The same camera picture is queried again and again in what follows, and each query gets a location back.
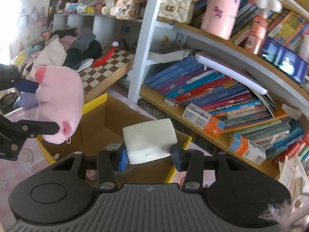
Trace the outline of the cream quilted handbag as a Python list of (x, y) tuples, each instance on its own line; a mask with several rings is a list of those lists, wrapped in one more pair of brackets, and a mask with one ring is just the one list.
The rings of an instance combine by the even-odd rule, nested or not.
[(193, 0), (161, 0), (158, 16), (189, 24), (192, 20), (193, 10)]

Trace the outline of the wooden chess board box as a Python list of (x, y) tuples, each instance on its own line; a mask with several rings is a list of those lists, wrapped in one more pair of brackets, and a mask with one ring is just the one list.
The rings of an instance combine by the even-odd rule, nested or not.
[(122, 49), (116, 49), (114, 54), (101, 66), (88, 67), (80, 72), (83, 81), (84, 102), (87, 103), (100, 96), (108, 87), (116, 83), (134, 65), (135, 55)]

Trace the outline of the pink bottle on shelf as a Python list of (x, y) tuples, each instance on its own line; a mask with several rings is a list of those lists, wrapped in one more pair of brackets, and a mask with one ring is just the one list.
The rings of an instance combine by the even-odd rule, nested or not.
[(244, 48), (250, 53), (257, 55), (267, 34), (267, 29), (267, 19), (262, 15), (257, 15), (252, 22)]

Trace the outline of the row of leaning books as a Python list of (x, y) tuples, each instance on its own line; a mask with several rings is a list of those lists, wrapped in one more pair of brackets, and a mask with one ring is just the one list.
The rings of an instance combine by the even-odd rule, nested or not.
[(203, 66), (192, 55), (146, 79), (142, 88), (183, 107), (194, 104), (223, 122), (224, 132), (238, 133), (264, 147), (268, 158), (295, 154), (296, 143), (306, 145), (300, 122), (281, 114), (269, 94)]

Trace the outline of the white power bank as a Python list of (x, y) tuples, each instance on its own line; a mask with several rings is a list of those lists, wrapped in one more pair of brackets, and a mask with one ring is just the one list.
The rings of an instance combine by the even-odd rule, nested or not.
[(168, 118), (124, 127), (123, 138), (131, 165), (166, 158), (177, 143), (175, 129)]

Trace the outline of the pink plush paw toy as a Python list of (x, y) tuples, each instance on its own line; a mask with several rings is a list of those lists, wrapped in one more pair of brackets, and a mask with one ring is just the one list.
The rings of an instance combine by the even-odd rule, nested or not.
[(43, 138), (49, 143), (62, 144), (75, 133), (82, 117), (82, 79), (68, 67), (40, 66), (36, 70), (35, 81), (39, 83), (36, 90), (39, 103), (37, 119), (59, 125), (57, 133), (43, 135)]

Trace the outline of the pink cartoon tumbler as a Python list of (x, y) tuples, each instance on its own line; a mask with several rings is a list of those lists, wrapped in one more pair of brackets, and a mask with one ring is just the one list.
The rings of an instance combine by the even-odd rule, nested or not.
[(201, 30), (229, 40), (241, 0), (208, 0)]

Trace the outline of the stack of papers and books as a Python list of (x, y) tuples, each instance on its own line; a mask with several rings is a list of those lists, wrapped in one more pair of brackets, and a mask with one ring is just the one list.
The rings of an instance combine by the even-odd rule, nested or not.
[(308, 175), (297, 154), (288, 158), (284, 162), (279, 162), (278, 181), (290, 192), (291, 199), (295, 199), (302, 193), (308, 193)]

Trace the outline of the pile of clothes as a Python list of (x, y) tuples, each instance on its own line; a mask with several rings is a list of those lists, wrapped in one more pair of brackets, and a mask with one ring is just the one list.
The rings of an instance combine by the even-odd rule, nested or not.
[(45, 31), (42, 40), (22, 50), (11, 64), (28, 80), (40, 66), (69, 67), (80, 71), (102, 55), (102, 46), (90, 28)]

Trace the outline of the orange white toothpaste box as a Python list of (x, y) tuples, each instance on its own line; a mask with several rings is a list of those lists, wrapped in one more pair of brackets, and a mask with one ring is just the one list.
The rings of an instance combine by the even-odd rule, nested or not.
[(224, 122), (192, 103), (185, 108), (182, 117), (214, 138), (218, 138), (225, 128)]

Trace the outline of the yellow cardboard box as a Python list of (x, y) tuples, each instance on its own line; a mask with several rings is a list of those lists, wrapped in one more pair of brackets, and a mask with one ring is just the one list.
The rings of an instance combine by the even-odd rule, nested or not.
[[(39, 138), (39, 141), (48, 163), (53, 164), (56, 161), (54, 158), (56, 154), (60, 159), (75, 151), (81, 151), (86, 156), (95, 156), (108, 145), (122, 143), (124, 127), (150, 120), (149, 117), (105, 93), (84, 104), (83, 116), (70, 143), (54, 145), (42, 138)], [(167, 181), (173, 170), (172, 160), (164, 158), (129, 166), (124, 173), (117, 173), (116, 179), (119, 184), (161, 184)]]

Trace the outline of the red tassel ornament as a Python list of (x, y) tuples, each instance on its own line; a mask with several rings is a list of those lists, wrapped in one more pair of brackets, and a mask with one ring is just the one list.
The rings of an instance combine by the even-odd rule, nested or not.
[(117, 41), (114, 41), (109, 47), (108, 47), (108, 52), (107, 54), (102, 55), (102, 57), (96, 59), (92, 63), (92, 68), (97, 68), (104, 64), (109, 58), (112, 57), (114, 54), (116, 48), (118, 47), (119, 43)]

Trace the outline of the orange white small box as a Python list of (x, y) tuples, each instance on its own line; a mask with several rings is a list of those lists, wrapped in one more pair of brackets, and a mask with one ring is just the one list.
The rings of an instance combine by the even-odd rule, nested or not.
[(238, 133), (233, 134), (229, 149), (257, 165), (261, 165), (266, 160), (266, 152), (263, 147)]

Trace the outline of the white bookshelf frame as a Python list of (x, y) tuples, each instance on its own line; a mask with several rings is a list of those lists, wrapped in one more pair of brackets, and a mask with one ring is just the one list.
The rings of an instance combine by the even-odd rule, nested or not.
[(103, 45), (114, 38), (121, 39), (123, 37), (121, 30), (125, 25), (132, 24), (138, 27), (125, 37), (127, 42), (137, 44), (134, 64), (132, 71), (129, 72), (130, 101), (138, 102), (146, 71), (155, 64), (148, 58), (151, 50), (191, 48), (202, 50), (239, 70), (248, 72), (280, 104), (297, 107), (304, 115), (308, 115), (308, 94), (285, 74), (257, 55), (227, 40), (189, 25), (158, 18), (160, 2), (161, 0), (149, 0), (142, 20), (121, 21), (105, 16), (97, 18), (99, 26), (94, 28), (95, 35)]

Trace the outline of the pink cartoon desk mat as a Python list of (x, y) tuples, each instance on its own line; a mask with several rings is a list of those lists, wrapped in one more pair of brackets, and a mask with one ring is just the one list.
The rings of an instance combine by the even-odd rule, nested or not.
[(17, 161), (1, 160), (1, 231), (7, 231), (16, 223), (8, 203), (13, 188), (49, 165), (41, 148), (38, 139), (30, 138), (25, 142)]

